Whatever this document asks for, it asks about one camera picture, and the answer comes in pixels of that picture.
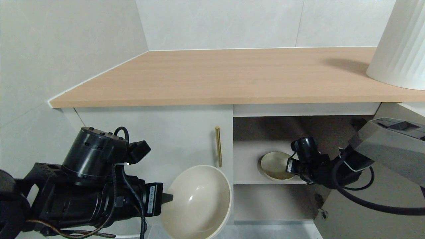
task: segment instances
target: cabinet door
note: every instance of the cabinet door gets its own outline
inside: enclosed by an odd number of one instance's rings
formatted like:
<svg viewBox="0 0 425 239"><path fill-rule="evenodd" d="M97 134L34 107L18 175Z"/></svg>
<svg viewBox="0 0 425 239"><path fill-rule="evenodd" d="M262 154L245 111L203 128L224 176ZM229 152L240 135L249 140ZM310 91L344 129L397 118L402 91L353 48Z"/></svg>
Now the cabinet door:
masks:
<svg viewBox="0 0 425 239"><path fill-rule="evenodd" d="M218 167L215 127L220 126L223 158L220 170L233 186L232 105L77 108L76 111L87 127L113 132L124 126L129 131L130 142L146 140L152 151L139 163L126 166L126 173L146 182L162 182L164 191L192 166ZM149 223L159 224L159 220L151 218Z"/></svg>
<svg viewBox="0 0 425 239"><path fill-rule="evenodd" d="M382 103L375 118L390 117L424 124L425 118L412 108L397 103ZM350 191L364 200L394 207L425 207L425 197L416 183L404 178L382 164L374 163L375 181L362 191ZM358 188L370 180L369 171L350 185ZM401 216L374 211L360 206L333 190L314 220L324 239L399 239L424 238L425 216Z"/></svg>

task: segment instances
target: beige plate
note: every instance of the beige plate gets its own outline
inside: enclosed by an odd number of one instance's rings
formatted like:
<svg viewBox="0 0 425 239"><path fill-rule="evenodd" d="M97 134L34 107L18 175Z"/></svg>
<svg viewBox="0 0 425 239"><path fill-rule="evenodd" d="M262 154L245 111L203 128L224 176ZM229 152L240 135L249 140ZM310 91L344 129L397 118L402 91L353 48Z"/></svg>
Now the beige plate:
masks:
<svg viewBox="0 0 425 239"><path fill-rule="evenodd" d="M283 152L270 152L261 158L261 169L271 180L289 180L294 176L286 172L286 164L290 156Z"/></svg>
<svg viewBox="0 0 425 239"><path fill-rule="evenodd" d="M168 188L172 202L162 205L162 225L174 239L211 239L226 224L232 190L217 168L198 165L181 173Z"/></svg>

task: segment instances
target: wire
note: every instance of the wire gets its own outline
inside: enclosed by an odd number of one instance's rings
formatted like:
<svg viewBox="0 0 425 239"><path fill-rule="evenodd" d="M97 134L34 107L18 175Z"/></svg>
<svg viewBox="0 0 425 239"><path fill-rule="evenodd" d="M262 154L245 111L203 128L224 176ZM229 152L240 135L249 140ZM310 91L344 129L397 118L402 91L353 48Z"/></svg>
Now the wire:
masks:
<svg viewBox="0 0 425 239"><path fill-rule="evenodd" d="M50 224L48 222L45 222L43 220L40 220L40 219L28 219L26 221L27 222L33 222L33 223L43 224L46 227L51 228L54 232L56 232L60 236L63 236L63 237L66 237L66 238L73 238L73 235L71 235L71 234L85 234L85 233L90 233L91 232L91 231L87 231L87 230L60 230L60 229L57 229L52 224ZM116 235L109 234L109 233L100 233L100 232L97 232L93 236L101 236L101 237L106 237L106 238L115 238Z"/></svg>
<svg viewBox="0 0 425 239"><path fill-rule="evenodd" d="M128 142L130 142L130 137L129 137L129 135L128 135L128 130L127 130L127 128L125 128L125 127L118 127L118 128L116 128L116 130L115 130L115 132L113 133L114 135L118 135L118 132L120 132L120 131L124 131L124 137L125 137L125 139L128 141Z"/></svg>
<svg viewBox="0 0 425 239"><path fill-rule="evenodd" d="M294 152L288 159L293 159L293 157L294 157L294 155L296 154L297 152Z"/></svg>
<svg viewBox="0 0 425 239"><path fill-rule="evenodd" d="M137 213L140 215L140 210L136 207L136 205L133 205L133 207L134 207L134 209L137 211ZM145 222L144 222L144 232L146 232L146 230L147 230L147 223L146 223L146 220L145 220Z"/></svg>
<svg viewBox="0 0 425 239"><path fill-rule="evenodd" d="M398 208L398 207L391 207L391 206L385 206L385 205L379 205L376 203L368 202L363 199L360 199L353 194L345 191L341 186L338 185L337 181L337 171L340 168L340 166L345 161L345 154L341 156L341 159L335 164L334 168L332 169L332 184L340 192L343 196L348 198L349 200L362 205L363 207L367 207L373 210L377 210L384 213L391 213L391 214L397 214L397 215L407 215L407 216L425 216L425 208Z"/></svg>
<svg viewBox="0 0 425 239"><path fill-rule="evenodd" d="M145 218L145 210L143 208L143 203L142 200L140 199L140 197L137 195L137 193L134 191L134 189L131 187L131 184L128 182L128 178L127 175L125 175L125 171L124 171L124 166L122 166L122 178L124 179L125 184L127 185L128 189L131 191L131 193L133 194L133 196L136 198L137 202L139 203L139 207L140 207L140 217L142 219L142 225L140 228L140 239L144 239L145 238L145 231L147 228L145 228L145 223L146 223L146 218Z"/></svg>
<svg viewBox="0 0 425 239"><path fill-rule="evenodd" d="M345 190L351 190L351 191L361 191L372 186L373 181L375 181L375 172L373 171L372 166L370 166L369 169L371 170L371 180L369 181L368 184L366 184L366 186L363 186L361 188L349 188L349 187L342 187L342 188L344 188Z"/></svg>

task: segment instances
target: wooden countertop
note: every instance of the wooden countertop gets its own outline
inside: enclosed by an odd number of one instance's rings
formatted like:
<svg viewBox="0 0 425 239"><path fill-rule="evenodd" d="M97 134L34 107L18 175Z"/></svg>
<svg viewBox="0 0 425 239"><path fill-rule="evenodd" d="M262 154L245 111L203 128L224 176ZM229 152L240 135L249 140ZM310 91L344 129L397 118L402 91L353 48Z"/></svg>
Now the wooden countertop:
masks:
<svg viewBox="0 0 425 239"><path fill-rule="evenodd" d="M150 51L51 100L54 108L425 101L366 76L375 48Z"/></svg>

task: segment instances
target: floor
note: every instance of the floor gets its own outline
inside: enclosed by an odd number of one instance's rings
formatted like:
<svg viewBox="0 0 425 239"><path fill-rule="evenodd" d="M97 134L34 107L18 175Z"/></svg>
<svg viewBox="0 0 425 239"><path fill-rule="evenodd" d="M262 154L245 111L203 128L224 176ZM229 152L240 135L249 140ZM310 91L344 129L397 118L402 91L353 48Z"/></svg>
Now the floor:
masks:
<svg viewBox="0 0 425 239"><path fill-rule="evenodd" d="M151 228L147 239L169 239L161 226ZM228 225L216 239L322 239L313 223L292 225Z"/></svg>

